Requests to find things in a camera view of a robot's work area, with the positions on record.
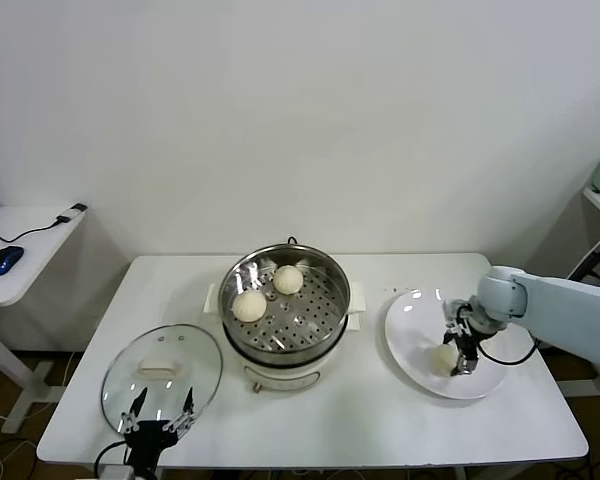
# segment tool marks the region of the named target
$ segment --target table leg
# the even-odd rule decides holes
[[[39,377],[16,357],[11,350],[0,342],[0,371],[13,380],[18,386],[36,396],[46,396],[49,386],[44,377]]]
[[[511,480],[532,465],[533,463],[514,463],[487,467],[472,480]]]
[[[456,480],[467,480],[467,472],[464,467],[454,467],[453,471],[456,474]]]
[[[53,362],[40,362],[34,373],[40,378],[45,378],[53,367]],[[34,403],[58,403],[65,387],[48,387],[47,393],[44,395],[35,395],[29,390],[23,390],[16,403],[13,405],[11,412],[7,415],[7,419],[2,425],[2,433],[16,433],[20,430],[22,423],[27,417],[27,413]]]

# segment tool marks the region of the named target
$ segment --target blue mouse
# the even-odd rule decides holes
[[[24,248],[16,247],[15,245],[9,245],[0,250],[0,275],[4,275],[11,267],[13,267],[18,260],[24,255]]]

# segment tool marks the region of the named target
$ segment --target white bun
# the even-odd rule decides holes
[[[260,292],[247,290],[233,301],[231,311],[241,322],[251,323],[259,320],[267,310],[267,300]]]
[[[302,272],[292,265],[285,265],[273,275],[273,286],[283,295],[298,293],[304,285]]]

